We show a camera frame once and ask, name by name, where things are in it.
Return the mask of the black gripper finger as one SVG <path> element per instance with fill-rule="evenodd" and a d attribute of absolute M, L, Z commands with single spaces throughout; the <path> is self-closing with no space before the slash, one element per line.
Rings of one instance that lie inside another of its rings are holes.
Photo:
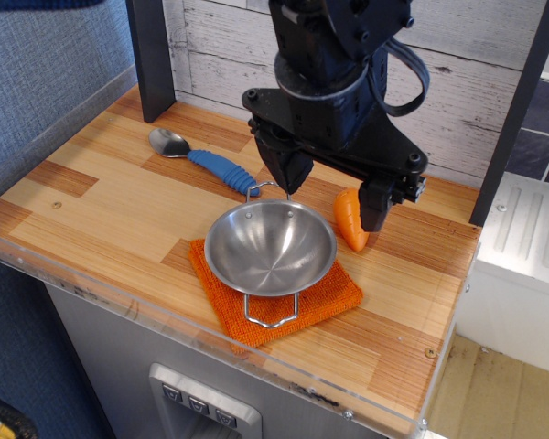
<path fill-rule="evenodd" d="M 359 189 L 361 226 L 368 232 L 379 232 L 393 207 L 394 180 L 371 177 Z"/>
<path fill-rule="evenodd" d="M 279 139 L 267 132 L 255 135 L 260 157 L 274 181 L 287 194 L 295 194 L 313 169 L 313 159 L 292 138 Z"/>

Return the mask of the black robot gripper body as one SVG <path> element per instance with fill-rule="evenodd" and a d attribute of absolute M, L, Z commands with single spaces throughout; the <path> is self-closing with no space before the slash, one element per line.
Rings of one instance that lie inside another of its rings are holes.
<path fill-rule="evenodd" d="M 296 72 L 283 57 L 275 60 L 276 87 L 253 88 L 242 96 L 255 137 L 267 132 L 292 138 L 314 162 L 355 177 L 394 180 L 393 202 L 415 202 L 425 190 L 428 158 L 392 123 L 424 100 L 395 107 L 384 101 L 388 57 L 375 54 L 345 76 L 317 84 Z"/>

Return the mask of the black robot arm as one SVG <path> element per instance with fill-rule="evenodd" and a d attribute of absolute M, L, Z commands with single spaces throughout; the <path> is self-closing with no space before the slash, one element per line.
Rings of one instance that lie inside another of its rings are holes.
<path fill-rule="evenodd" d="M 385 100 L 389 58 L 419 79 L 425 63 L 396 34 L 414 20 L 407 1 L 273 1 L 277 85 L 242 96 L 261 158 L 288 194 L 315 163 L 358 178 L 361 226 L 376 232 L 392 206 L 425 189 L 427 156 L 394 125 L 418 109 L 424 94 Z"/>

